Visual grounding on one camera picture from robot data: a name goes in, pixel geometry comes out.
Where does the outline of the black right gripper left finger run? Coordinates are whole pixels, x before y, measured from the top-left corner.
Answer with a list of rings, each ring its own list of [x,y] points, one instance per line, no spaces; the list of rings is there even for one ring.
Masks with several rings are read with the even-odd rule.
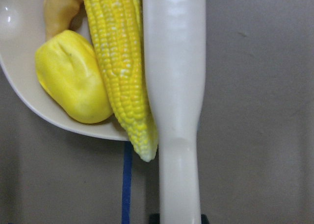
[[[159,213],[150,214],[148,224],[160,224],[160,214]]]

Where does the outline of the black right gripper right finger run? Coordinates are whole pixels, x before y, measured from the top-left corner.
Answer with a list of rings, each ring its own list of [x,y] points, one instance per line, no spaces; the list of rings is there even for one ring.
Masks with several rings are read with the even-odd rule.
[[[210,224],[209,219],[205,214],[201,215],[201,224]]]

